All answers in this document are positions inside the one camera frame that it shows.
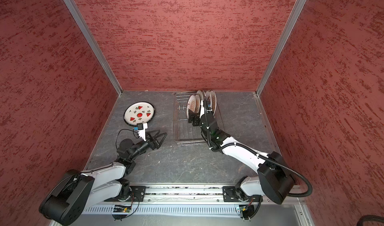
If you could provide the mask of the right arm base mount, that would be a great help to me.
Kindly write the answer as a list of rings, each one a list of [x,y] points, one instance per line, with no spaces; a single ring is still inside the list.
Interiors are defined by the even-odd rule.
[[[224,202],[241,202],[243,200],[243,192],[239,187],[223,186],[223,200]]]

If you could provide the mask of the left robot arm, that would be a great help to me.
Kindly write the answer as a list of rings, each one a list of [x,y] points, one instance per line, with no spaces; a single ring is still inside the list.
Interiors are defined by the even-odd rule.
[[[84,210],[105,200],[135,201],[127,176],[136,166],[135,159],[148,150],[159,149],[167,137],[160,131],[147,132],[137,143],[124,139],[117,147],[117,159],[96,169],[69,170],[46,196],[39,212],[63,226],[72,224]]]

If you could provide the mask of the plain grey white plate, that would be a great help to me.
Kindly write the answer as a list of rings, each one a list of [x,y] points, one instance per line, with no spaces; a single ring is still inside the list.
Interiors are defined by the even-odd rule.
[[[198,90],[197,94],[199,95],[200,102],[202,102],[205,98],[205,93],[202,90]]]

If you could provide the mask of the dark striped rim plate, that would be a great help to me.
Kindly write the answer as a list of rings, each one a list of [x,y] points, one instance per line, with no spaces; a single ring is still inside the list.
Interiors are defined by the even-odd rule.
[[[131,126],[131,127],[135,127],[135,125],[131,124],[129,121],[127,121],[125,118],[123,119],[124,122],[128,125],[128,126]]]

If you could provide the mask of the white watermelon pattern plate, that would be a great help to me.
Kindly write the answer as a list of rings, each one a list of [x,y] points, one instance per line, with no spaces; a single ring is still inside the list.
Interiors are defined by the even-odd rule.
[[[148,123],[155,115],[155,108],[148,102],[137,102],[129,106],[124,112],[124,118],[131,124]]]

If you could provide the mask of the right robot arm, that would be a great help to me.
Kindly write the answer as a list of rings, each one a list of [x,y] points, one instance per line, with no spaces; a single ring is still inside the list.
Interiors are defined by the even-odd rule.
[[[267,154],[252,149],[218,127],[213,114],[198,116],[192,113],[188,122],[199,126],[203,139],[209,149],[231,156],[242,162],[257,176],[243,177],[235,186],[235,194],[239,201],[246,201],[251,196],[266,196],[272,202],[281,205],[295,185],[292,172],[285,168],[285,162],[280,154]]]

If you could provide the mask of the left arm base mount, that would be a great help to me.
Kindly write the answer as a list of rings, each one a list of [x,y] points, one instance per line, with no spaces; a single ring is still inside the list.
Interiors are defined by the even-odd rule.
[[[146,186],[124,186],[118,195],[118,200],[120,202],[142,202],[146,189]]]

